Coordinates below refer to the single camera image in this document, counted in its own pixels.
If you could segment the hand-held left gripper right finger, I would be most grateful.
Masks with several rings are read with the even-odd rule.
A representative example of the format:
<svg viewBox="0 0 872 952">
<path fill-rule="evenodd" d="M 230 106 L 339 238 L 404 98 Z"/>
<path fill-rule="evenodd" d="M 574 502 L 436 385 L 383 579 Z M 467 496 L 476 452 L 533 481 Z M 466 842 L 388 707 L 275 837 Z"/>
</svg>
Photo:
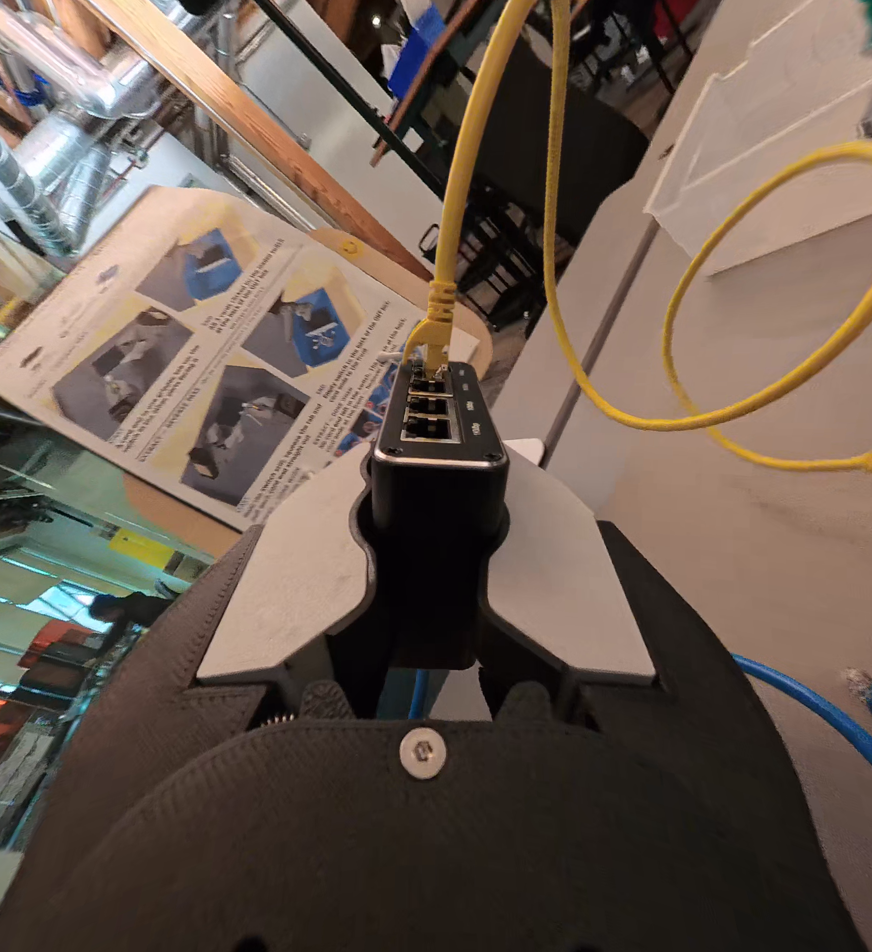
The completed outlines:
<svg viewBox="0 0 872 952">
<path fill-rule="evenodd" d="M 651 684 L 655 665 L 593 512 L 508 451 L 509 529 L 488 563 L 488 607 L 585 682 Z"/>
</svg>

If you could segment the black ethernet switch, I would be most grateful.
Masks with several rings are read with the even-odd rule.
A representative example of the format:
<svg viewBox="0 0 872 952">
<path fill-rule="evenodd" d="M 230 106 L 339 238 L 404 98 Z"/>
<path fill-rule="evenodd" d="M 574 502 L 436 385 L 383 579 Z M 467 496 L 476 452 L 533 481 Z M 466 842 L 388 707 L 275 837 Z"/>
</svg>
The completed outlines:
<svg viewBox="0 0 872 952">
<path fill-rule="evenodd" d="M 370 544 L 397 666 L 475 662 L 479 589 L 507 526 L 509 466 L 471 364 L 399 367 L 369 463 Z"/>
</svg>

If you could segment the clear plastic bin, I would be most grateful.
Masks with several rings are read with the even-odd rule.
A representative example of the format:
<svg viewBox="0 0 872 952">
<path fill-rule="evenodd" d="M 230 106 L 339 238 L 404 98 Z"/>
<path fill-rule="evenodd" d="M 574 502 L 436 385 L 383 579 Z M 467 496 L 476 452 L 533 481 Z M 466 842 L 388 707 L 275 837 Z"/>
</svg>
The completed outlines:
<svg viewBox="0 0 872 952">
<path fill-rule="evenodd" d="M 859 2 L 798 6 L 709 78 L 647 201 L 688 255 L 754 190 L 814 151 L 872 138 L 872 44 Z M 872 165 L 786 184 L 723 240 L 702 273 L 734 268 L 872 216 Z"/>
</svg>

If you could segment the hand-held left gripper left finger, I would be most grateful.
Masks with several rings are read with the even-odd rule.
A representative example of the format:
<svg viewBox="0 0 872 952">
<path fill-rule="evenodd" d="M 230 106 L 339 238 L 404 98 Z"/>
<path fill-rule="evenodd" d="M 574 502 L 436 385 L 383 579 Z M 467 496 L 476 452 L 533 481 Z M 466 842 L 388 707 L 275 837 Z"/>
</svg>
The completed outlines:
<svg viewBox="0 0 872 952">
<path fill-rule="evenodd" d="M 270 514 L 197 669 L 201 684 L 292 684 L 328 668 L 326 636 L 372 586 L 356 522 L 368 451 L 349 450 Z"/>
</svg>

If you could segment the blue tissue bin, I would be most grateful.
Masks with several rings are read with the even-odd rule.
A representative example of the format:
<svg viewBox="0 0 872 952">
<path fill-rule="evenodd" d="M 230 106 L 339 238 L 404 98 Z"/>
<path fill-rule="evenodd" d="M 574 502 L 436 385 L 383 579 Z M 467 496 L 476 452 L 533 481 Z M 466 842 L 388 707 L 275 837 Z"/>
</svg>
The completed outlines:
<svg viewBox="0 0 872 952">
<path fill-rule="evenodd" d="M 399 46 L 382 46 L 384 78 L 390 93 L 399 100 L 406 98 L 426 56 L 447 31 L 436 2 L 408 1 L 401 6 L 409 26 L 406 39 Z"/>
</svg>

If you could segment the silver air duct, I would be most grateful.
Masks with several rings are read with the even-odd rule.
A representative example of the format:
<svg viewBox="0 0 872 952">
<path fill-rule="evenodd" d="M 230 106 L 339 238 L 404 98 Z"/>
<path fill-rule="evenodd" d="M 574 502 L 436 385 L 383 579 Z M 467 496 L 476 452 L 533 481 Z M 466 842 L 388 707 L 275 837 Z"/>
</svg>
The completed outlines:
<svg viewBox="0 0 872 952">
<path fill-rule="evenodd" d="M 31 125 L 16 146 L 0 130 L 0 219 L 43 256 L 77 257 L 165 134 L 165 84 L 123 42 L 97 60 L 53 19 L 0 2 L 0 97 Z"/>
</svg>

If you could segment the standing desk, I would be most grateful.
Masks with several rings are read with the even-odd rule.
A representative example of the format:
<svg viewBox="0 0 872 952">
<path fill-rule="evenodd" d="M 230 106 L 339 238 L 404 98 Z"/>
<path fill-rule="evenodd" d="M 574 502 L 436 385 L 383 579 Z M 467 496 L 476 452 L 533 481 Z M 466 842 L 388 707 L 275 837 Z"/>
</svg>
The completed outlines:
<svg viewBox="0 0 872 952">
<path fill-rule="evenodd" d="M 446 34 L 426 56 L 406 98 L 395 99 L 391 94 L 392 109 L 385 120 L 389 133 L 378 135 L 370 164 L 376 168 L 385 155 L 394 153 L 430 191 L 442 198 L 453 140 L 441 137 L 435 126 L 425 120 L 424 112 L 437 91 L 450 87 L 460 76 L 469 82 L 475 81 L 475 72 L 469 67 L 469 62 L 478 48 L 488 41 L 505 2 L 436 4 L 446 23 Z"/>
</svg>

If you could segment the printed instruction sheet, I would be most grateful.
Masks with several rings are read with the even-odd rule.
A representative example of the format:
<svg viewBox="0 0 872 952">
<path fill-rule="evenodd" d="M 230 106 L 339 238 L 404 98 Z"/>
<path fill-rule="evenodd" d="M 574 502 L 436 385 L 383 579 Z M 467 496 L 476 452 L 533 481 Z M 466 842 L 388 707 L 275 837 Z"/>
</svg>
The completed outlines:
<svg viewBox="0 0 872 952">
<path fill-rule="evenodd" d="M 382 424 L 425 309 L 307 233 L 154 186 L 0 344 L 0 398 L 234 530 Z"/>
</svg>

